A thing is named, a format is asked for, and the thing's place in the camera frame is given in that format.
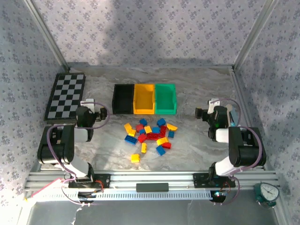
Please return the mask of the aluminium side rail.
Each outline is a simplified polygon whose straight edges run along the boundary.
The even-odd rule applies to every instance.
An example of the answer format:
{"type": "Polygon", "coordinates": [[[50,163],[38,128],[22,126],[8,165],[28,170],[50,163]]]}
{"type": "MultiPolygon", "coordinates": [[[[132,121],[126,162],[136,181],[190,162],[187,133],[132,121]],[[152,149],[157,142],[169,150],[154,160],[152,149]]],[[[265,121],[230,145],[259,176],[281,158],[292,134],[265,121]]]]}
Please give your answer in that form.
{"type": "Polygon", "coordinates": [[[250,117],[242,93],[242,88],[240,87],[238,78],[232,68],[230,69],[230,75],[232,77],[232,83],[235,88],[236,101],[239,103],[240,106],[240,125],[246,127],[248,127],[248,125],[251,126],[250,117]]]}

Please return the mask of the aluminium front rail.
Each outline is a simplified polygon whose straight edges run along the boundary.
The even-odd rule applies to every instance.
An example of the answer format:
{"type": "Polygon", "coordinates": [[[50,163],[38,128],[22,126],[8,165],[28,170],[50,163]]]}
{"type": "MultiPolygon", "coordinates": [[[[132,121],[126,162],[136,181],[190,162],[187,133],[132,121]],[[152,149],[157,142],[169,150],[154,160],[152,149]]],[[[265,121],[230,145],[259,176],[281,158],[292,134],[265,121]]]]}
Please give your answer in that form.
{"type": "MultiPolygon", "coordinates": [[[[201,171],[95,171],[96,174],[109,175],[110,190],[135,190],[137,183],[168,183],[170,190],[194,189],[194,183],[207,179],[207,172],[201,171]]],[[[280,187],[275,171],[262,169],[240,172],[234,175],[240,181],[241,189],[250,189],[256,183],[265,182],[280,187]]],[[[36,191],[56,178],[63,178],[64,172],[59,170],[41,170],[30,172],[25,184],[26,191],[36,191]]]]}

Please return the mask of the black plastic bin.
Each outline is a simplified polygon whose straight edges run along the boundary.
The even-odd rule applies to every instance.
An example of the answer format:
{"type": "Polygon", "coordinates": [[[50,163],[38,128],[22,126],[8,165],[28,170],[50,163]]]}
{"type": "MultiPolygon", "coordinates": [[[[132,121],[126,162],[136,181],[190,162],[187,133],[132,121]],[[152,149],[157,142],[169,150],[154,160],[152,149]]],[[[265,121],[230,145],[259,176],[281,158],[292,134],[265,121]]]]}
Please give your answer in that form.
{"type": "Polygon", "coordinates": [[[134,84],[115,84],[112,98],[113,114],[133,114],[134,84]]]}

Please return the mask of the pink flat strip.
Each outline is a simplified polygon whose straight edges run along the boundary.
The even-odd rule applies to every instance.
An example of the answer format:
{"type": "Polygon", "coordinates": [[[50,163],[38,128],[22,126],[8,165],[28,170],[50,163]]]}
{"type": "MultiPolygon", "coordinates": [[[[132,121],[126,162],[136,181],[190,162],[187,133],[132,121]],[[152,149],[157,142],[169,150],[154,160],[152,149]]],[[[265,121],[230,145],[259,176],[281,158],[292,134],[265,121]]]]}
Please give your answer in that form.
{"type": "Polygon", "coordinates": [[[56,189],[60,189],[61,185],[62,185],[62,179],[61,178],[57,178],[57,179],[53,180],[52,182],[48,183],[47,185],[45,185],[40,190],[34,192],[30,196],[30,198],[41,197],[43,195],[49,194],[49,193],[51,193],[52,191],[54,191],[56,189]]]}

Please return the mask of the yellow plastic bin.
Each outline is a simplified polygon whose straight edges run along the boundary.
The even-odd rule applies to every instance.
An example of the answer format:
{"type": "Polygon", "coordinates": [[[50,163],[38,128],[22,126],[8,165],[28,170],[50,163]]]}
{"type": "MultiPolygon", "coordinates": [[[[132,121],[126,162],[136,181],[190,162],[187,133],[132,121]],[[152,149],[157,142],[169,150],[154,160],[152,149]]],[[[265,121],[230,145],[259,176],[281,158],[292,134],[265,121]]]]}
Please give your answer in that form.
{"type": "Polygon", "coordinates": [[[155,85],[154,84],[135,84],[134,114],[155,114],[155,85]]]}

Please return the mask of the black rectangular block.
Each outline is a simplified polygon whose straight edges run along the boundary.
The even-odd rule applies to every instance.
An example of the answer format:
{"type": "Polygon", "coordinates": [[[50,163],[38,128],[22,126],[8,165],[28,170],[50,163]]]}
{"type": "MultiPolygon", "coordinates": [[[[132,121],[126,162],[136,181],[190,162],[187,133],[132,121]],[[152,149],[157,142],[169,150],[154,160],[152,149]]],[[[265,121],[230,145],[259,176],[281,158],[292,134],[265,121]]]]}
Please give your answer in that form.
{"type": "Polygon", "coordinates": [[[137,183],[136,192],[149,193],[149,192],[168,192],[168,183],[137,183]]]}

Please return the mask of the black and grey chessboard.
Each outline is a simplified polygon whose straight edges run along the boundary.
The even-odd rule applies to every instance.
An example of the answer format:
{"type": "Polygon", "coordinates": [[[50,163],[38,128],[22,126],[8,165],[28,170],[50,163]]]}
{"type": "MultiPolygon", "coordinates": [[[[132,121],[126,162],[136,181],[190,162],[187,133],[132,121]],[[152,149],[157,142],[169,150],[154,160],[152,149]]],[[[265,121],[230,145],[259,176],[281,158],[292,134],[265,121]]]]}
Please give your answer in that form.
{"type": "Polygon", "coordinates": [[[83,73],[56,75],[44,116],[47,124],[76,122],[75,111],[82,100],[85,78],[83,73]]]}

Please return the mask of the aluminium frame post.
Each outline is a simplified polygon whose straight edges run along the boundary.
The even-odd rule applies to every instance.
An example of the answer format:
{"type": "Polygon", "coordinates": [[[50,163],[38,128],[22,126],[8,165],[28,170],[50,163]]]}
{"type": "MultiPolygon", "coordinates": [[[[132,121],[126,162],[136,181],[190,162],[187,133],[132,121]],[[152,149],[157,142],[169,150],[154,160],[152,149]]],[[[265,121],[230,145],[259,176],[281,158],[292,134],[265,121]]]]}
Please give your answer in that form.
{"type": "Polygon", "coordinates": [[[259,37],[261,31],[263,30],[266,22],[268,21],[272,11],[276,7],[279,0],[265,0],[264,5],[258,14],[246,40],[243,44],[236,60],[232,66],[234,72],[240,69],[243,62],[245,61],[246,57],[248,56],[249,52],[251,51],[252,46],[254,45],[255,41],[259,37]]]}
{"type": "Polygon", "coordinates": [[[64,71],[69,72],[69,66],[64,59],[63,54],[61,53],[59,47],[57,46],[54,37],[52,36],[51,32],[49,31],[46,23],[43,20],[42,15],[40,14],[38,8],[36,7],[33,0],[22,0],[26,7],[28,8],[31,17],[35,21],[37,27],[39,28],[44,40],[48,44],[50,50],[54,54],[58,63],[63,67],[64,71]]]}

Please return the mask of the beige and blue tool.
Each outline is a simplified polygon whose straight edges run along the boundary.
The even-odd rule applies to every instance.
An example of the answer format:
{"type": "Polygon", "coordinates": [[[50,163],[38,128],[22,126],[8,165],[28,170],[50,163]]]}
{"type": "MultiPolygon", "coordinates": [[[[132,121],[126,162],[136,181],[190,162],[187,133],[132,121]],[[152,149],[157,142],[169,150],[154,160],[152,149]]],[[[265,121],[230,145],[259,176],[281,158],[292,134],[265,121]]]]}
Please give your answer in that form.
{"type": "Polygon", "coordinates": [[[227,104],[225,107],[227,109],[228,126],[229,127],[236,126],[239,117],[237,115],[237,112],[236,112],[235,108],[231,104],[227,104]]]}

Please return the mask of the green plastic bin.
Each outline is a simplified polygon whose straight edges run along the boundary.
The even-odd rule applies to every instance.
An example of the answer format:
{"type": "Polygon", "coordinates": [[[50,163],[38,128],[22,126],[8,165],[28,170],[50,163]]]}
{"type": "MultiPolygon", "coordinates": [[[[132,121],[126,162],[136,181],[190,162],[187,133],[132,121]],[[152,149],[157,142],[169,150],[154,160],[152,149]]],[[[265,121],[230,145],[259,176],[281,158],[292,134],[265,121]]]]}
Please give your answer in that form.
{"type": "Polygon", "coordinates": [[[175,115],[177,112],[176,86],[173,83],[155,84],[155,114],[175,115]]]}

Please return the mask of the green dial timer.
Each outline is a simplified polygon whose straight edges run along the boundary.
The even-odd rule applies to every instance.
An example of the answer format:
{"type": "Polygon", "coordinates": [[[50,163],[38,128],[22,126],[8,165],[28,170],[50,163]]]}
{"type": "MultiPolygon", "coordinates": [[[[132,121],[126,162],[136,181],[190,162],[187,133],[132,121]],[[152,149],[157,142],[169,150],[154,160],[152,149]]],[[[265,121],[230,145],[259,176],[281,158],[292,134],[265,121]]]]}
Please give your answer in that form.
{"type": "Polygon", "coordinates": [[[256,201],[264,208],[274,208],[280,197],[279,189],[269,183],[261,182],[254,185],[256,201]]]}

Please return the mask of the aluminium back rail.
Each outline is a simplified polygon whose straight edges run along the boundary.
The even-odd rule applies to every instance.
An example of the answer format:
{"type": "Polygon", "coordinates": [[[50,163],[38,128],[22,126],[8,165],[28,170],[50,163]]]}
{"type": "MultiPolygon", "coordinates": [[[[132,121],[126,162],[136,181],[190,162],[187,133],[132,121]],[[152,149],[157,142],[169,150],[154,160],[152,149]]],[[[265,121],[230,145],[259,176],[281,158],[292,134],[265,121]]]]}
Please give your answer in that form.
{"type": "Polygon", "coordinates": [[[233,65],[204,65],[204,66],[86,66],[86,65],[76,65],[74,67],[69,67],[69,70],[85,70],[85,69],[165,69],[165,68],[178,68],[178,69],[190,69],[190,68],[201,68],[201,69],[234,69],[233,65]]]}

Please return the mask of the circuit board with LED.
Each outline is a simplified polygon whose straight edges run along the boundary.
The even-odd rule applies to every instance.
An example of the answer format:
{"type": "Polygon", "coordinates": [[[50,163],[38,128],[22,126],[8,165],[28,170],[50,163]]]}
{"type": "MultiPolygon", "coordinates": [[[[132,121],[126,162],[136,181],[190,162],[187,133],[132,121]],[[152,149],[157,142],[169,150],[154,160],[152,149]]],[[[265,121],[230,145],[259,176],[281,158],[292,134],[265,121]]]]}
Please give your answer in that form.
{"type": "Polygon", "coordinates": [[[210,199],[213,203],[223,203],[226,199],[228,193],[225,190],[221,191],[211,191],[210,192],[212,199],[210,199]]]}

